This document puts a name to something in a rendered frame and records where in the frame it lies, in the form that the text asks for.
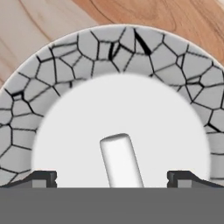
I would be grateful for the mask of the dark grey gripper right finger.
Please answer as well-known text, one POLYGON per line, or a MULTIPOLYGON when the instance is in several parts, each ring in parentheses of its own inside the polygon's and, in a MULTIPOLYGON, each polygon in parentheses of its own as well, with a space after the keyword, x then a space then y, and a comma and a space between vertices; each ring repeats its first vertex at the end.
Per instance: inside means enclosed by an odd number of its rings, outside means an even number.
POLYGON ((168 171, 168 188, 221 188, 221 185, 198 178, 190 171, 168 171))

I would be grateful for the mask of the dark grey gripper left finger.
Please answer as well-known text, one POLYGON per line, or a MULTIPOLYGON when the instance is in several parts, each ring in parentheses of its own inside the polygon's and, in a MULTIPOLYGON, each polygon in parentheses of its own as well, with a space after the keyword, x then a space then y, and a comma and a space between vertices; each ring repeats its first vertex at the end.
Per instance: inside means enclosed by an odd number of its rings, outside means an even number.
POLYGON ((56 171, 34 171, 27 177, 4 185, 4 188, 56 188, 56 171))

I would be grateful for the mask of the white marshmallow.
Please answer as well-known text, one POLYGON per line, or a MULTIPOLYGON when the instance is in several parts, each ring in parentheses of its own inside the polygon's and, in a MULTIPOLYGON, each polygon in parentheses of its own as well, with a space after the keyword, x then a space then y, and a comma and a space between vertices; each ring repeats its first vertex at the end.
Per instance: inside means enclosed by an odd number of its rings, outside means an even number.
POLYGON ((137 157, 126 133, 104 137, 101 154, 111 188, 143 188, 137 157))

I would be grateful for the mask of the white plate with cracked rim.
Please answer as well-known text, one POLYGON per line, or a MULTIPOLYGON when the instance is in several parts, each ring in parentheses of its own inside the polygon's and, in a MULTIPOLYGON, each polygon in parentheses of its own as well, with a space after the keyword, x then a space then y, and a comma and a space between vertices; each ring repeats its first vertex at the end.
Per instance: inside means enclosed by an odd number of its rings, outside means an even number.
POLYGON ((59 38, 0 88, 0 186, 36 170, 108 183, 99 142, 128 133, 139 171, 188 170, 224 186, 224 66, 141 25, 59 38))

